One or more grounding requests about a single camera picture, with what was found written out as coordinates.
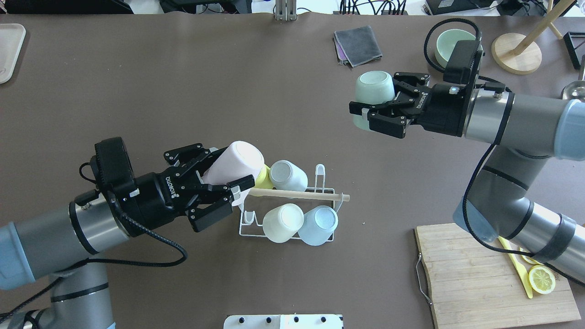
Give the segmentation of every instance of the lemon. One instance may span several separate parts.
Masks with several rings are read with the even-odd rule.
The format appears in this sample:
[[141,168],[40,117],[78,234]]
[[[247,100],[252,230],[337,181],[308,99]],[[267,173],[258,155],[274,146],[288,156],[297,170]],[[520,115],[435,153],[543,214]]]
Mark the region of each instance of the lemon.
[[[527,250],[526,250],[526,249],[524,249],[524,248],[522,248],[522,247],[518,247],[518,250],[520,250],[520,251],[524,251],[524,252],[527,252]],[[525,256],[525,255],[520,255],[520,256],[522,257],[522,259],[523,259],[523,260],[524,260],[526,263],[529,263],[529,264],[532,264],[532,265],[542,265],[542,263],[540,263],[540,262],[537,262],[537,261],[535,261],[534,259],[532,259],[532,258],[530,258],[530,257],[528,257],[528,256]]]
[[542,265],[535,265],[530,269],[528,282],[540,294],[549,294],[556,286],[555,275],[546,266]]

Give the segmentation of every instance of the metal clamp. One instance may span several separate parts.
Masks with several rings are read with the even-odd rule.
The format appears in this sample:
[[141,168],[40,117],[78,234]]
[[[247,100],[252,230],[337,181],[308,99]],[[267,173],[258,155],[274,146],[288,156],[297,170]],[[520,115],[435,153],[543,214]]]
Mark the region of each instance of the metal clamp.
[[414,271],[416,271],[416,273],[417,273],[418,290],[421,291],[421,294],[423,296],[425,296],[425,298],[426,298],[426,302],[429,303],[429,305],[431,306],[431,305],[433,305],[433,301],[431,300],[431,298],[429,296],[427,296],[425,294],[425,292],[422,291],[421,276],[418,274],[418,264],[420,264],[421,261],[422,261],[422,253],[419,252],[417,264],[414,266]]
[[276,0],[274,18],[276,20],[297,20],[297,0]]

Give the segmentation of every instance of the table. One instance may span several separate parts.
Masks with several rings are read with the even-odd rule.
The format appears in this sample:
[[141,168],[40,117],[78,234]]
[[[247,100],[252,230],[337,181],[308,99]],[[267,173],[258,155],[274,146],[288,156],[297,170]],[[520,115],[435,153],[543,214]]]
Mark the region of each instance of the table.
[[[64,206],[91,189],[77,169],[102,139],[124,138],[137,175],[163,170],[165,150],[246,140],[269,165],[288,159],[310,173],[323,163],[328,187],[351,194],[335,241],[311,247],[242,238],[237,210],[199,234],[179,218],[157,231],[186,248],[186,263],[108,266],[118,327],[221,328],[228,314],[323,312],[343,314],[346,328],[432,328],[414,275],[413,229],[451,222],[487,145],[416,126],[404,140],[361,131],[347,104],[355,79],[369,70],[427,71],[438,82],[422,45],[441,19],[308,13],[280,23],[271,14],[6,15],[1,23],[21,23],[27,35],[12,79],[0,85],[0,225]],[[538,19],[473,18],[484,30],[484,47],[504,32],[528,33]],[[564,33],[583,30],[584,23],[559,18],[555,24]],[[383,59],[339,66],[333,31],[363,25],[372,26]],[[517,93],[558,97],[576,71],[550,31],[537,42],[543,63],[535,73],[508,74],[490,53],[482,73]],[[584,169],[584,163],[550,160],[529,197],[581,224]],[[149,237],[106,256],[177,257]],[[46,284],[42,279],[0,292],[2,310]],[[585,290],[573,290],[585,310]],[[44,296],[29,307],[47,305]]]

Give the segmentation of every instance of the white cup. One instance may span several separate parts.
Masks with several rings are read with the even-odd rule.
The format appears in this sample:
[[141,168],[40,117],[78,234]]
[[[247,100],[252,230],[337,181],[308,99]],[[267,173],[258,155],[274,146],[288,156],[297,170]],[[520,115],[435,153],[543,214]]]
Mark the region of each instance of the white cup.
[[266,213],[262,220],[262,230],[270,241],[281,244],[297,233],[304,220],[299,206],[287,203]]
[[304,192],[309,185],[307,174],[286,160],[276,161],[270,167],[270,180],[277,190]]
[[[393,100],[394,97],[394,82],[388,72],[369,71],[356,80],[356,102],[382,104]],[[353,124],[365,131],[371,131],[368,120],[362,115],[354,115]]]
[[305,214],[305,222],[298,230],[298,236],[308,245],[320,246],[333,234],[338,223],[335,210],[319,205]]
[[[204,173],[201,180],[206,184],[220,185],[248,175],[256,179],[263,167],[262,153],[254,145],[238,140],[228,146]],[[249,192],[250,190],[241,191],[239,199],[234,200],[232,206],[244,202]]]

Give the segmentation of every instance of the cable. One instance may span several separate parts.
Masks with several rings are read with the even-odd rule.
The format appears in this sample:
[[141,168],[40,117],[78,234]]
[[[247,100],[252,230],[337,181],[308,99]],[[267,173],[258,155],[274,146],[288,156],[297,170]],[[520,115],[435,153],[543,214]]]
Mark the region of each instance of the cable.
[[[507,249],[501,249],[501,248],[496,248],[492,245],[489,245],[487,243],[485,243],[483,240],[481,240],[477,234],[473,231],[473,229],[471,228],[471,225],[469,224],[469,217],[467,216],[467,199],[469,197],[469,193],[471,192],[471,189],[473,187],[473,183],[475,182],[475,179],[477,178],[477,175],[479,174],[479,171],[481,170],[481,167],[483,166],[483,164],[486,162],[487,157],[491,154],[491,151],[495,148],[495,144],[490,145],[490,147],[487,149],[487,151],[484,153],[484,155],[481,157],[481,159],[479,160],[475,170],[473,171],[472,177],[469,180],[469,184],[467,185],[467,189],[465,189],[465,193],[463,195],[463,220],[465,221],[465,226],[467,227],[467,230],[469,231],[469,233],[473,236],[473,238],[479,242],[480,245],[486,247],[489,250],[492,251],[496,251],[496,252],[501,252],[501,253],[513,253],[515,255],[524,255],[524,256],[528,256],[528,257],[533,257],[534,253],[531,252],[523,252],[523,251],[516,251],[516,250],[507,250]],[[578,285],[585,287],[585,283],[575,279],[574,277],[568,275],[565,272],[562,272],[561,270],[557,269],[556,267],[552,266],[549,263],[544,263],[545,266],[551,268],[552,270],[554,270],[555,272],[557,272],[558,274],[566,277],[567,279],[577,283]]]
[[[441,72],[441,73],[444,73],[444,72],[445,72],[445,69],[444,69],[444,68],[442,68],[442,67],[441,67],[439,64],[436,64],[436,63],[434,63],[434,62],[431,60],[431,58],[429,57],[429,54],[428,54],[428,45],[429,45],[429,40],[431,39],[431,35],[433,34],[433,32],[434,32],[434,31],[435,31],[435,30],[436,30],[438,27],[440,27],[440,26],[442,26],[442,25],[444,25],[444,24],[447,24],[447,23],[451,23],[451,22],[460,22],[460,23],[465,23],[465,24],[468,24],[468,25],[470,25],[471,27],[473,27],[473,29],[475,30],[475,33],[476,33],[476,41],[477,41],[478,39],[480,39],[480,43],[481,43],[481,31],[480,31],[479,27],[478,27],[478,26],[477,26],[475,23],[473,23],[472,21],[470,21],[470,20],[467,20],[467,19],[464,19],[464,18],[450,18],[450,19],[446,19],[446,20],[443,20],[442,22],[439,22],[439,23],[437,23],[435,26],[433,26],[433,27],[430,29],[429,33],[426,35],[425,44],[424,44],[424,46],[423,46],[423,53],[424,53],[424,55],[425,55],[426,62],[427,62],[427,63],[429,63],[429,65],[430,65],[432,68],[434,68],[435,70],[437,70],[437,71],[439,71],[439,72]],[[496,80],[496,79],[492,79],[492,78],[490,78],[490,77],[485,77],[485,76],[478,76],[477,78],[478,78],[479,80],[484,80],[484,81],[488,81],[488,82],[501,83],[501,82],[499,82],[498,80]],[[508,88],[508,87],[506,87],[506,91],[507,91],[507,92],[512,92],[512,91],[510,90],[510,88]]]
[[520,1],[520,4],[522,5],[522,7],[524,7],[524,10],[526,11],[526,16],[530,16],[530,5],[524,1]]
[[371,6],[371,12],[373,14],[375,14],[376,13],[376,8],[374,7],[374,3],[371,0],[367,0],[367,3],[370,4],[370,6]]
[[118,216],[118,218],[120,220],[129,223],[130,225],[134,226],[135,228],[142,231],[143,233],[150,235],[154,239],[157,239],[160,242],[162,242],[166,245],[169,245],[169,246],[173,247],[174,249],[178,250],[181,253],[181,258],[177,259],[176,261],[162,262],[162,263],[127,261],[124,259],[89,258],[89,259],[85,259],[81,262],[77,262],[76,264],[73,264],[73,266],[68,268],[68,269],[79,268],[79,267],[82,267],[83,265],[88,264],[88,263],[109,263],[109,264],[131,265],[131,266],[147,266],[147,267],[154,267],[154,268],[169,268],[172,266],[177,266],[180,263],[183,263],[184,261],[187,260],[187,251],[180,244],[178,244],[172,240],[169,240],[165,237],[162,237],[159,234],[156,234],[155,232],[149,230],[148,228],[144,227],[142,224],[140,224],[137,221],[130,218],[130,216],[128,216],[127,213],[125,213],[122,210],[122,207],[120,206],[120,203],[118,202],[118,199],[116,198],[116,195],[111,191],[107,191],[107,194],[108,194],[108,200],[112,204],[114,212],[116,212],[116,215]]
[[435,70],[444,73],[445,69],[442,68],[439,64],[434,63],[431,58],[429,57],[428,54],[428,45],[429,45],[429,40],[431,38],[431,35],[433,34],[433,32],[440,26],[445,25],[447,23],[451,23],[451,22],[460,22],[460,23],[465,23],[468,25],[471,25],[471,27],[473,27],[473,29],[475,30],[476,33],[476,43],[477,43],[477,47],[479,47],[479,44],[481,43],[481,31],[479,29],[479,27],[477,27],[477,25],[475,23],[473,23],[472,21],[465,19],[465,18],[449,18],[449,19],[445,19],[442,22],[439,22],[437,24],[435,24],[435,26],[433,26],[429,33],[426,35],[426,39],[425,39],[425,44],[423,46],[423,52],[425,55],[425,59],[426,62],[429,63],[429,65],[434,68]]
[[542,1],[538,1],[538,0],[529,0],[529,1],[532,2],[538,9],[541,10],[542,16],[546,15],[546,8],[545,8],[544,4],[542,3]]
[[49,290],[51,290],[54,286],[58,285],[61,281],[63,281],[63,279],[64,279],[63,277],[58,277],[55,281],[51,282],[43,290],[39,291],[38,293],[36,293],[31,298],[23,301],[20,305],[16,306],[10,312],[4,313],[5,315],[2,316],[2,318],[0,318],[0,324],[3,323],[4,321],[8,320],[9,318],[11,318],[16,312],[18,312],[20,309],[22,309],[23,307],[25,307],[28,304],[30,304],[32,301],[34,301],[35,299],[39,298],[40,296],[44,295],[46,292],[48,292]]
[[32,310],[32,311],[28,311],[25,314],[25,320],[22,323],[22,328],[24,329],[25,327],[25,323],[28,321],[30,322],[30,324],[32,325],[32,329],[40,329],[40,324],[39,321],[37,319],[35,319],[35,317],[33,317],[33,313],[36,312],[36,310]]
[[467,226],[467,229],[469,230],[469,233],[473,236],[473,238],[477,242],[479,242],[482,246],[486,247],[487,249],[497,251],[497,252],[502,252],[502,253],[514,253],[516,255],[524,255],[524,256],[528,256],[528,257],[533,257],[534,256],[533,253],[496,248],[492,245],[485,243],[483,240],[481,240],[477,236],[477,234],[475,232],[473,232],[471,225],[469,224],[469,218],[467,216],[467,198],[469,196],[469,193],[471,192],[471,189],[473,187],[473,183],[475,182],[475,179],[477,178],[477,175],[479,174],[479,171],[481,170],[481,167],[483,166],[484,162],[487,160],[487,157],[491,154],[491,151],[494,148],[495,148],[495,144],[490,145],[490,147],[487,149],[487,151],[481,157],[475,170],[473,171],[471,179],[469,180],[469,184],[467,185],[467,189],[465,189],[465,193],[463,194],[463,201],[462,201],[463,202],[463,220],[465,221],[465,226]]
[[398,15],[398,12],[400,11],[400,8],[402,7],[402,2],[400,2],[400,0],[396,0],[396,9],[394,10],[393,15]]
[[381,13],[381,15],[383,15],[384,14],[384,8],[390,2],[390,0],[383,0],[382,2],[383,2],[383,4],[381,4],[378,7],[378,10],[374,13],[374,15],[378,15],[379,13]]
[[97,181],[95,179],[91,179],[89,177],[86,177],[83,174],[83,168],[85,168],[86,166],[89,166],[89,165],[90,165],[89,162],[85,162],[85,163],[82,163],[81,166],[79,166],[79,176],[81,176],[81,178],[85,179],[86,181],[90,181],[90,182],[92,182],[94,184],[97,184]]

